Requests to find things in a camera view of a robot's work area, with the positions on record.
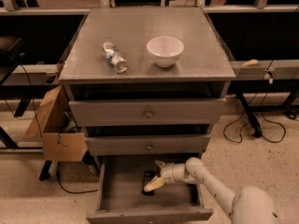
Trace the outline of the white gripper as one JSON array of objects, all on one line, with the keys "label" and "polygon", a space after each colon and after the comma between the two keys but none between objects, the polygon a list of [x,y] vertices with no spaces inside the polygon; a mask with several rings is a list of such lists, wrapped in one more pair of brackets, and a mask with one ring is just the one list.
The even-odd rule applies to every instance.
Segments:
[{"label": "white gripper", "polygon": [[174,164],[167,163],[163,161],[155,161],[155,164],[161,169],[160,176],[155,176],[152,179],[147,179],[145,187],[143,190],[145,192],[151,192],[158,189],[166,184],[172,184],[176,182],[189,181],[189,173],[186,170],[186,165],[184,163]]}]

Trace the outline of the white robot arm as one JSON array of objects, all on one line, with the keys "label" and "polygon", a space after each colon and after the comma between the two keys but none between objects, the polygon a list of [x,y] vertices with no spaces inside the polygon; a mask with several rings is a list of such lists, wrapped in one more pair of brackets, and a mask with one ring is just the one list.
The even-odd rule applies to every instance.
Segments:
[{"label": "white robot arm", "polygon": [[199,158],[191,157],[185,163],[155,163],[160,172],[143,188],[146,192],[176,182],[203,184],[232,224],[280,224],[277,206],[267,192],[253,186],[233,192]]}]

